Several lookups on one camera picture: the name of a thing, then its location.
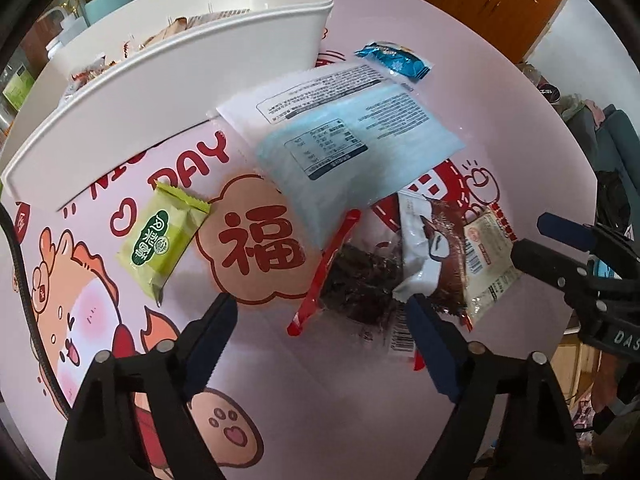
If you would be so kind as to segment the dark green sofa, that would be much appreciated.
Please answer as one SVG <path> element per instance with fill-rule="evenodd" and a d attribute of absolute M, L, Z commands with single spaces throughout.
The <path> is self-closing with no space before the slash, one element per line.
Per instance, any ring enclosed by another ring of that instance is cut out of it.
<path fill-rule="evenodd" d="M 566 123 L 594 172 L 616 171 L 630 206 L 630 225 L 639 240 L 639 137 L 629 117 L 614 105 L 605 107 L 604 121 L 586 105 Z"/>

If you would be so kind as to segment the light blue snack bag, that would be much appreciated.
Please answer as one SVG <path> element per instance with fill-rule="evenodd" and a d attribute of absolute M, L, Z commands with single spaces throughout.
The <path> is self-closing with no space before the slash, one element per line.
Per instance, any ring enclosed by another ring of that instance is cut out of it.
<path fill-rule="evenodd" d="M 288 120 L 256 156 L 322 249 L 347 211 L 405 188 L 462 148 L 405 88 L 379 84 Z"/>

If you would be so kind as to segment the white plastic storage bin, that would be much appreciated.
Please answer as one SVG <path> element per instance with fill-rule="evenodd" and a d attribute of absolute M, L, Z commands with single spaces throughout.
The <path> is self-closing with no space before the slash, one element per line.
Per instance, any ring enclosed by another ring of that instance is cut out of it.
<path fill-rule="evenodd" d="M 52 58 L 1 153 L 2 188 L 59 210 L 235 93 L 314 66 L 333 0 L 134 0 Z M 116 61 L 89 81 L 70 73 Z"/>

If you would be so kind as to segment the glass bottle green label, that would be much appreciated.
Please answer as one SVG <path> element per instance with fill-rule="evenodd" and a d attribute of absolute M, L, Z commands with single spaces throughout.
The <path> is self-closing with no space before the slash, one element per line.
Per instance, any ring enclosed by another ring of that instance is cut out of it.
<path fill-rule="evenodd" d="M 20 110 L 34 84 L 34 77 L 24 64 L 17 66 L 13 72 L 6 67 L 1 76 L 2 96 L 14 110 Z"/>

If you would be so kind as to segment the teal canister brown lid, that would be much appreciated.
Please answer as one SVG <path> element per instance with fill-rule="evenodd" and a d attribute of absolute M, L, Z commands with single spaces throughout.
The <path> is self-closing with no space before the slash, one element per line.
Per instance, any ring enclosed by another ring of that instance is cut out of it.
<path fill-rule="evenodd" d="M 96 24 L 101 18 L 105 18 L 115 10 L 126 6 L 132 0 L 87 0 L 84 13 L 89 25 Z"/>

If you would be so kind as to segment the dark dried fruit packet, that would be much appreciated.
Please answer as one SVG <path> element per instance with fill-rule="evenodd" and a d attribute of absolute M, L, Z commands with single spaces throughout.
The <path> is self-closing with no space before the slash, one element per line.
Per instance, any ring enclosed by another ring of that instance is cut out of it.
<path fill-rule="evenodd" d="M 393 290 L 402 281 L 400 233 L 384 228 L 379 240 L 371 240 L 371 233 L 364 212 L 346 212 L 286 326 L 288 336 L 302 336 L 315 320 L 327 318 L 353 347 L 380 358 L 393 356 L 390 346 L 400 309 Z"/>

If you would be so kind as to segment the small blue candy packet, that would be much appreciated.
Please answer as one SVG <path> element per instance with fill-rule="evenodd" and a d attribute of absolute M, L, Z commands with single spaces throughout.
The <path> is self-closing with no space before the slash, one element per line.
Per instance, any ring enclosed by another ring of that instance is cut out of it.
<path fill-rule="evenodd" d="M 404 76 L 411 82 L 421 81 L 431 70 L 432 63 L 420 58 L 410 49 L 399 44 L 373 41 L 354 52 L 357 58 L 384 66 L 391 72 Z"/>

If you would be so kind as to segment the red clear candy packet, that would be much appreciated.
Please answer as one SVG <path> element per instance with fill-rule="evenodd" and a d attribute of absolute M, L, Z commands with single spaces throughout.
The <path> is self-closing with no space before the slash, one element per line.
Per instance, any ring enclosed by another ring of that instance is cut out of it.
<path fill-rule="evenodd" d="M 116 64 L 116 61 L 107 61 L 105 55 L 99 55 L 91 63 L 75 68 L 70 73 L 70 81 L 77 82 L 93 80 Z"/>

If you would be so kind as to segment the brown white chocolate packet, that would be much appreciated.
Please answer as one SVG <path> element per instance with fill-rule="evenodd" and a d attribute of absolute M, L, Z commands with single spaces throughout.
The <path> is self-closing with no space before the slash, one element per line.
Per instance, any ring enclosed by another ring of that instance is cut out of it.
<path fill-rule="evenodd" d="M 466 255 L 462 209 L 455 203 L 423 195 L 398 193 L 402 249 L 402 281 L 393 297 L 406 302 L 422 295 L 439 312 L 472 327 L 466 312 Z"/>

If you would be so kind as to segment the small green snack packet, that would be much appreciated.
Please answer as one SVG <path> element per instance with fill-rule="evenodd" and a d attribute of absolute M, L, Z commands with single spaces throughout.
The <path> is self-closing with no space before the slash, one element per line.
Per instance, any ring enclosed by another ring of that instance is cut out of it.
<path fill-rule="evenodd" d="M 151 200 L 125 237 L 117 259 L 158 306 L 170 274 L 209 214 L 209 203 L 157 182 Z"/>

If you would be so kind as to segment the white squeeze wash bottle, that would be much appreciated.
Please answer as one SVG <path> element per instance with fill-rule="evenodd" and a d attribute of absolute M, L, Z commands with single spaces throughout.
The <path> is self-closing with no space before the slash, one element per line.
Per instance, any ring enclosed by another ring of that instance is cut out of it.
<path fill-rule="evenodd" d="M 55 12 L 61 14 L 63 18 L 60 23 L 61 31 L 46 45 L 47 57 L 49 60 L 54 58 L 58 53 L 58 50 L 61 50 L 62 47 L 69 44 L 75 37 L 79 36 L 88 28 L 87 22 L 82 15 L 76 16 L 73 13 L 68 14 L 60 6 L 55 6 L 53 9 L 48 11 L 46 16 Z"/>

